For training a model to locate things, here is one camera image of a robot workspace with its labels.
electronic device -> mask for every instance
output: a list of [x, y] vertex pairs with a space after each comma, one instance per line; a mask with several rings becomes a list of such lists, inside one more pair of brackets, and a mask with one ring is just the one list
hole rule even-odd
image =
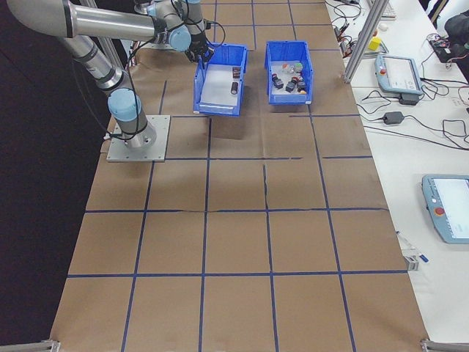
[[426, 175], [422, 191], [438, 234], [446, 243], [469, 243], [469, 176]]
[[[371, 7], [374, 4], [374, 0], [367, 0], [368, 5]], [[384, 9], [383, 15], [381, 16], [381, 20], [383, 21], [395, 21], [397, 18], [396, 11], [392, 7], [391, 3], [388, 2], [386, 8]]]
[[379, 54], [374, 61], [376, 77], [385, 92], [422, 95], [422, 84], [414, 59]]
[[455, 57], [451, 52], [449, 40], [429, 40], [428, 43], [443, 64]]

white table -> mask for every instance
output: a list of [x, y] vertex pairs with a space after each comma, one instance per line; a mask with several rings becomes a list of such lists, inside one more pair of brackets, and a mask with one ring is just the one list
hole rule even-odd
[[[363, 12], [368, 14], [366, 0], [361, 0], [361, 3]], [[379, 36], [390, 54], [413, 57], [419, 65], [432, 51], [424, 40], [435, 29], [417, 0], [391, 0], [391, 3], [397, 20], [386, 21], [389, 29]], [[331, 18], [336, 18], [329, 10]], [[345, 12], [356, 13], [354, 9]], [[364, 21], [363, 16], [355, 25], [350, 24], [346, 34], [357, 37]], [[357, 103], [378, 87], [373, 64], [373, 59], [363, 60], [352, 80]], [[428, 78], [465, 81], [456, 65], [447, 71], [435, 55], [425, 63], [425, 74]], [[371, 111], [382, 103], [376, 100], [366, 103], [365, 107]], [[401, 111], [434, 128], [441, 128], [443, 118], [464, 120], [469, 126], [466, 107], [459, 99], [457, 89], [451, 88], [447, 97], [437, 97], [434, 101], [425, 98], [417, 106], [393, 102], [375, 114], [364, 115], [372, 120], [382, 117], [386, 111]], [[363, 124], [448, 143], [439, 133], [431, 132], [408, 118], [391, 128], [382, 122], [363, 121]], [[437, 342], [469, 342], [469, 245], [448, 245], [440, 239], [425, 208], [420, 185], [426, 174], [469, 175], [469, 152], [369, 129], [366, 129], [366, 135], [395, 228], [430, 259], [429, 263], [420, 262], [418, 271], [410, 272], [429, 337]]]

brown paper surface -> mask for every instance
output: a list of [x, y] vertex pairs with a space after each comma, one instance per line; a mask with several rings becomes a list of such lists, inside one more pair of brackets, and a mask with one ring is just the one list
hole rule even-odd
[[[80, 352], [419, 352], [425, 328], [325, 5], [231, 2], [204, 14], [255, 49], [241, 116], [194, 114], [196, 66], [141, 50], [145, 111], [173, 116], [168, 160], [108, 164], [103, 145], [51, 337]], [[265, 42], [295, 38], [314, 49], [310, 109], [267, 103]]]

screen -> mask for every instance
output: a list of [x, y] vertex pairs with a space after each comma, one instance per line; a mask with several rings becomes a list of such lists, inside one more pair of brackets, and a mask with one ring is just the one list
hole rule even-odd
[[435, 179], [443, 209], [455, 238], [469, 238], [469, 180]]
[[412, 62], [408, 59], [385, 57], [384, 63], [388, 71], [391, 88], [418, 90], [416, 75], [413, 72]]

yellow object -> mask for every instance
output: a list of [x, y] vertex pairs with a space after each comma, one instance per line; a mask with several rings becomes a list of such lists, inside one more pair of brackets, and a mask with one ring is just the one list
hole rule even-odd
[[382, 42], [382, 40], [380, 38], [373, 37], [372, 41], [369, 42], [368, 49], [376, 51], [380, 47], [381, 42]]

